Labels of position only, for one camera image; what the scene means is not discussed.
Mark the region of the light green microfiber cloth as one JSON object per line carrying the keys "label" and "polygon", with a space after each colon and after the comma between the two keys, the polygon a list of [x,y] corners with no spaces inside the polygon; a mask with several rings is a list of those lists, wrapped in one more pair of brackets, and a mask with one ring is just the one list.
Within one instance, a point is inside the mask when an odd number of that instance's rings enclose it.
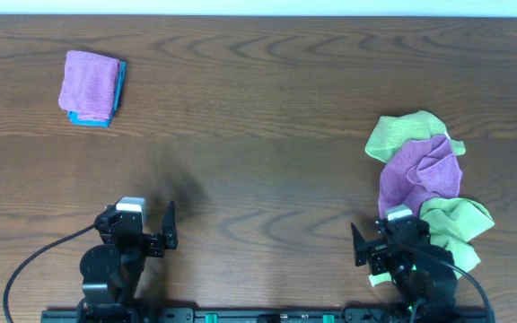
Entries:
{"label": "light green microfiber cloth", "polygon": [[438,135],[444,135],[450,140],[456,155],[466,152],[465,144],[451,139],[446,125],[435,114],[425,110],[401,117],[381,116],[364,151],[370,157],[388,163],[407,141],[427,140]]}

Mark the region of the crumpled purple cloth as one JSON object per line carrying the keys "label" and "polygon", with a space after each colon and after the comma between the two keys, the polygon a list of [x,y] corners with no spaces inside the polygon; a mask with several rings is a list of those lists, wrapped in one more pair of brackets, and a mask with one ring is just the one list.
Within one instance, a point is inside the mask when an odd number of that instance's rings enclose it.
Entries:
{"label": "crumpled purple cloth", "polygon": [[447,136],[410,140],[381,172],[379,215],[383,218],[392,207],[405,205],[418,216],[425,201],[458,196],[461,178],[462,170]]}

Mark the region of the folded pink cloth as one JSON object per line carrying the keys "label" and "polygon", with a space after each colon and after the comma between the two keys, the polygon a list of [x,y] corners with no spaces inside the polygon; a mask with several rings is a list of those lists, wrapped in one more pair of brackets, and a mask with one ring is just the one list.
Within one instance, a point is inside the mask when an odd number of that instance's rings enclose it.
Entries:
{"label": "folded pink cloth", "polygon": [[76,113],[82,121],[107,121],[115,105],[120,67],[116,58],[68,51],[59,107]]}

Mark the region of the left green clamp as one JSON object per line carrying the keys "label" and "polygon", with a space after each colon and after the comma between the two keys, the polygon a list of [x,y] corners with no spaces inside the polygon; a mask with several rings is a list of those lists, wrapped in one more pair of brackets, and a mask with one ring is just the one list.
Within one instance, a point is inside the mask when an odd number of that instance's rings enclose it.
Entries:
{"label": "left green clamp", "polygon": [[217,323],[218,316],[216,314],[206,314],[205,323]]}

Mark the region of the right green clamp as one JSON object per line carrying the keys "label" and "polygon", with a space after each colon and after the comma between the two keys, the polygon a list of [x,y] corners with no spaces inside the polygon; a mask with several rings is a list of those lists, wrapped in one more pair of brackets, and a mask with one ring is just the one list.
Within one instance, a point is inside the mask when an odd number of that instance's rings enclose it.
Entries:
{"label": "right green clamp", "polygon": [[322,316],[323,323],[335,323],[335,316],[331,314],[325,314]]}

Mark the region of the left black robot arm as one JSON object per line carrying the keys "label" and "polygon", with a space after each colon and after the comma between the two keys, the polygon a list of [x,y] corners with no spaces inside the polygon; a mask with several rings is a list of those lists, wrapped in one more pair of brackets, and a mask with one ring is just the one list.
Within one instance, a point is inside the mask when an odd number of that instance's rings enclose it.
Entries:
{"label": "left black robot arm", "polygon": [[93,228],[102,244],[89,249],[80,261],[83,299],[76,307],[77,322],[142,322],[148,314],[135,299],[148,258],[162,258],[178,247],[175,203],[164,211],[161,230],[145,233],[146,201],[123,196],[99,214]]}

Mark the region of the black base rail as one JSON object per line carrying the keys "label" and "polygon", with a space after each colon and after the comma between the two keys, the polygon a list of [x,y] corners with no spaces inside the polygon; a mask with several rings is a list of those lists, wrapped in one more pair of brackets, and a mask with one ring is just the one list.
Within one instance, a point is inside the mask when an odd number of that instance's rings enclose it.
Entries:
{"label": "black base rail", "polygon": [[322,316],[335,316],[335,323],[428,322],[421,310],[395,311],[380,308],[342,310],[193,310],[167,308],[158,313],[99,316],[88,310],[44,310],[41,323],[205,323],[206,314],[216,314],[217,323],[323,323]]}

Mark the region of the folded blue cloth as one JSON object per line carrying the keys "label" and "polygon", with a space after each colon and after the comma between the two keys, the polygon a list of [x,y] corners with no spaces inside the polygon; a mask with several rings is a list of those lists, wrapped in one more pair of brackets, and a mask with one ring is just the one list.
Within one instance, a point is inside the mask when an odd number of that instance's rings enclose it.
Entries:
{"label": "folded blue cloth", "polygon": [[123,90],[123,84],[125,81],[126,76],[126,70],[127,70],[127,63],[124,61],[119,62],[119,71],[118,71],[118,77],[116,81],[116,87],[114,91],[114,99],[113,99],[113,108],[110,112],[110,116],[105,120],[83,120],[79,118],[79,115],[76,112],[68,111],[67,117],[69,118],[70,122],[74,125],[78,126],[85,126],[85,127],[105,127],[108,128],[110,126],[110,122],[115,116],[121,93]]}

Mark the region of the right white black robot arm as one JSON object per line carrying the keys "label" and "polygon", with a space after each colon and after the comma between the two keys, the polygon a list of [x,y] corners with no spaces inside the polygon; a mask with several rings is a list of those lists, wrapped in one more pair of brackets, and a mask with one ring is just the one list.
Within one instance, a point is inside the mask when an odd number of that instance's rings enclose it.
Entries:
{"label": "right white black robot arm", "polygon": [[382,237],[367,241],[351,226],[355,264],[371,275],[388,274],[402,303],[381,322],[443,322],[453,317],[457,277],[450,251],[431,243],[429,224],[413,215],[379,220]]}

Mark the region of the green clamp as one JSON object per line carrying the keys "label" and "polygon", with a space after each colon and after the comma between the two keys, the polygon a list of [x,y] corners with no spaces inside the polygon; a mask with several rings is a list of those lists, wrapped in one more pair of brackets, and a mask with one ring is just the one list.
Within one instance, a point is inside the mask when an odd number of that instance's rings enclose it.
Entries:
{"label": "green clamp", "polygon": [[218,316],[216,314],[206,314],[205,323],[217,323]]}
{"label": "green clamp", "polygon": [[323,323],[335,323],[335,316],[331,314],[325,314],[322,316]]}

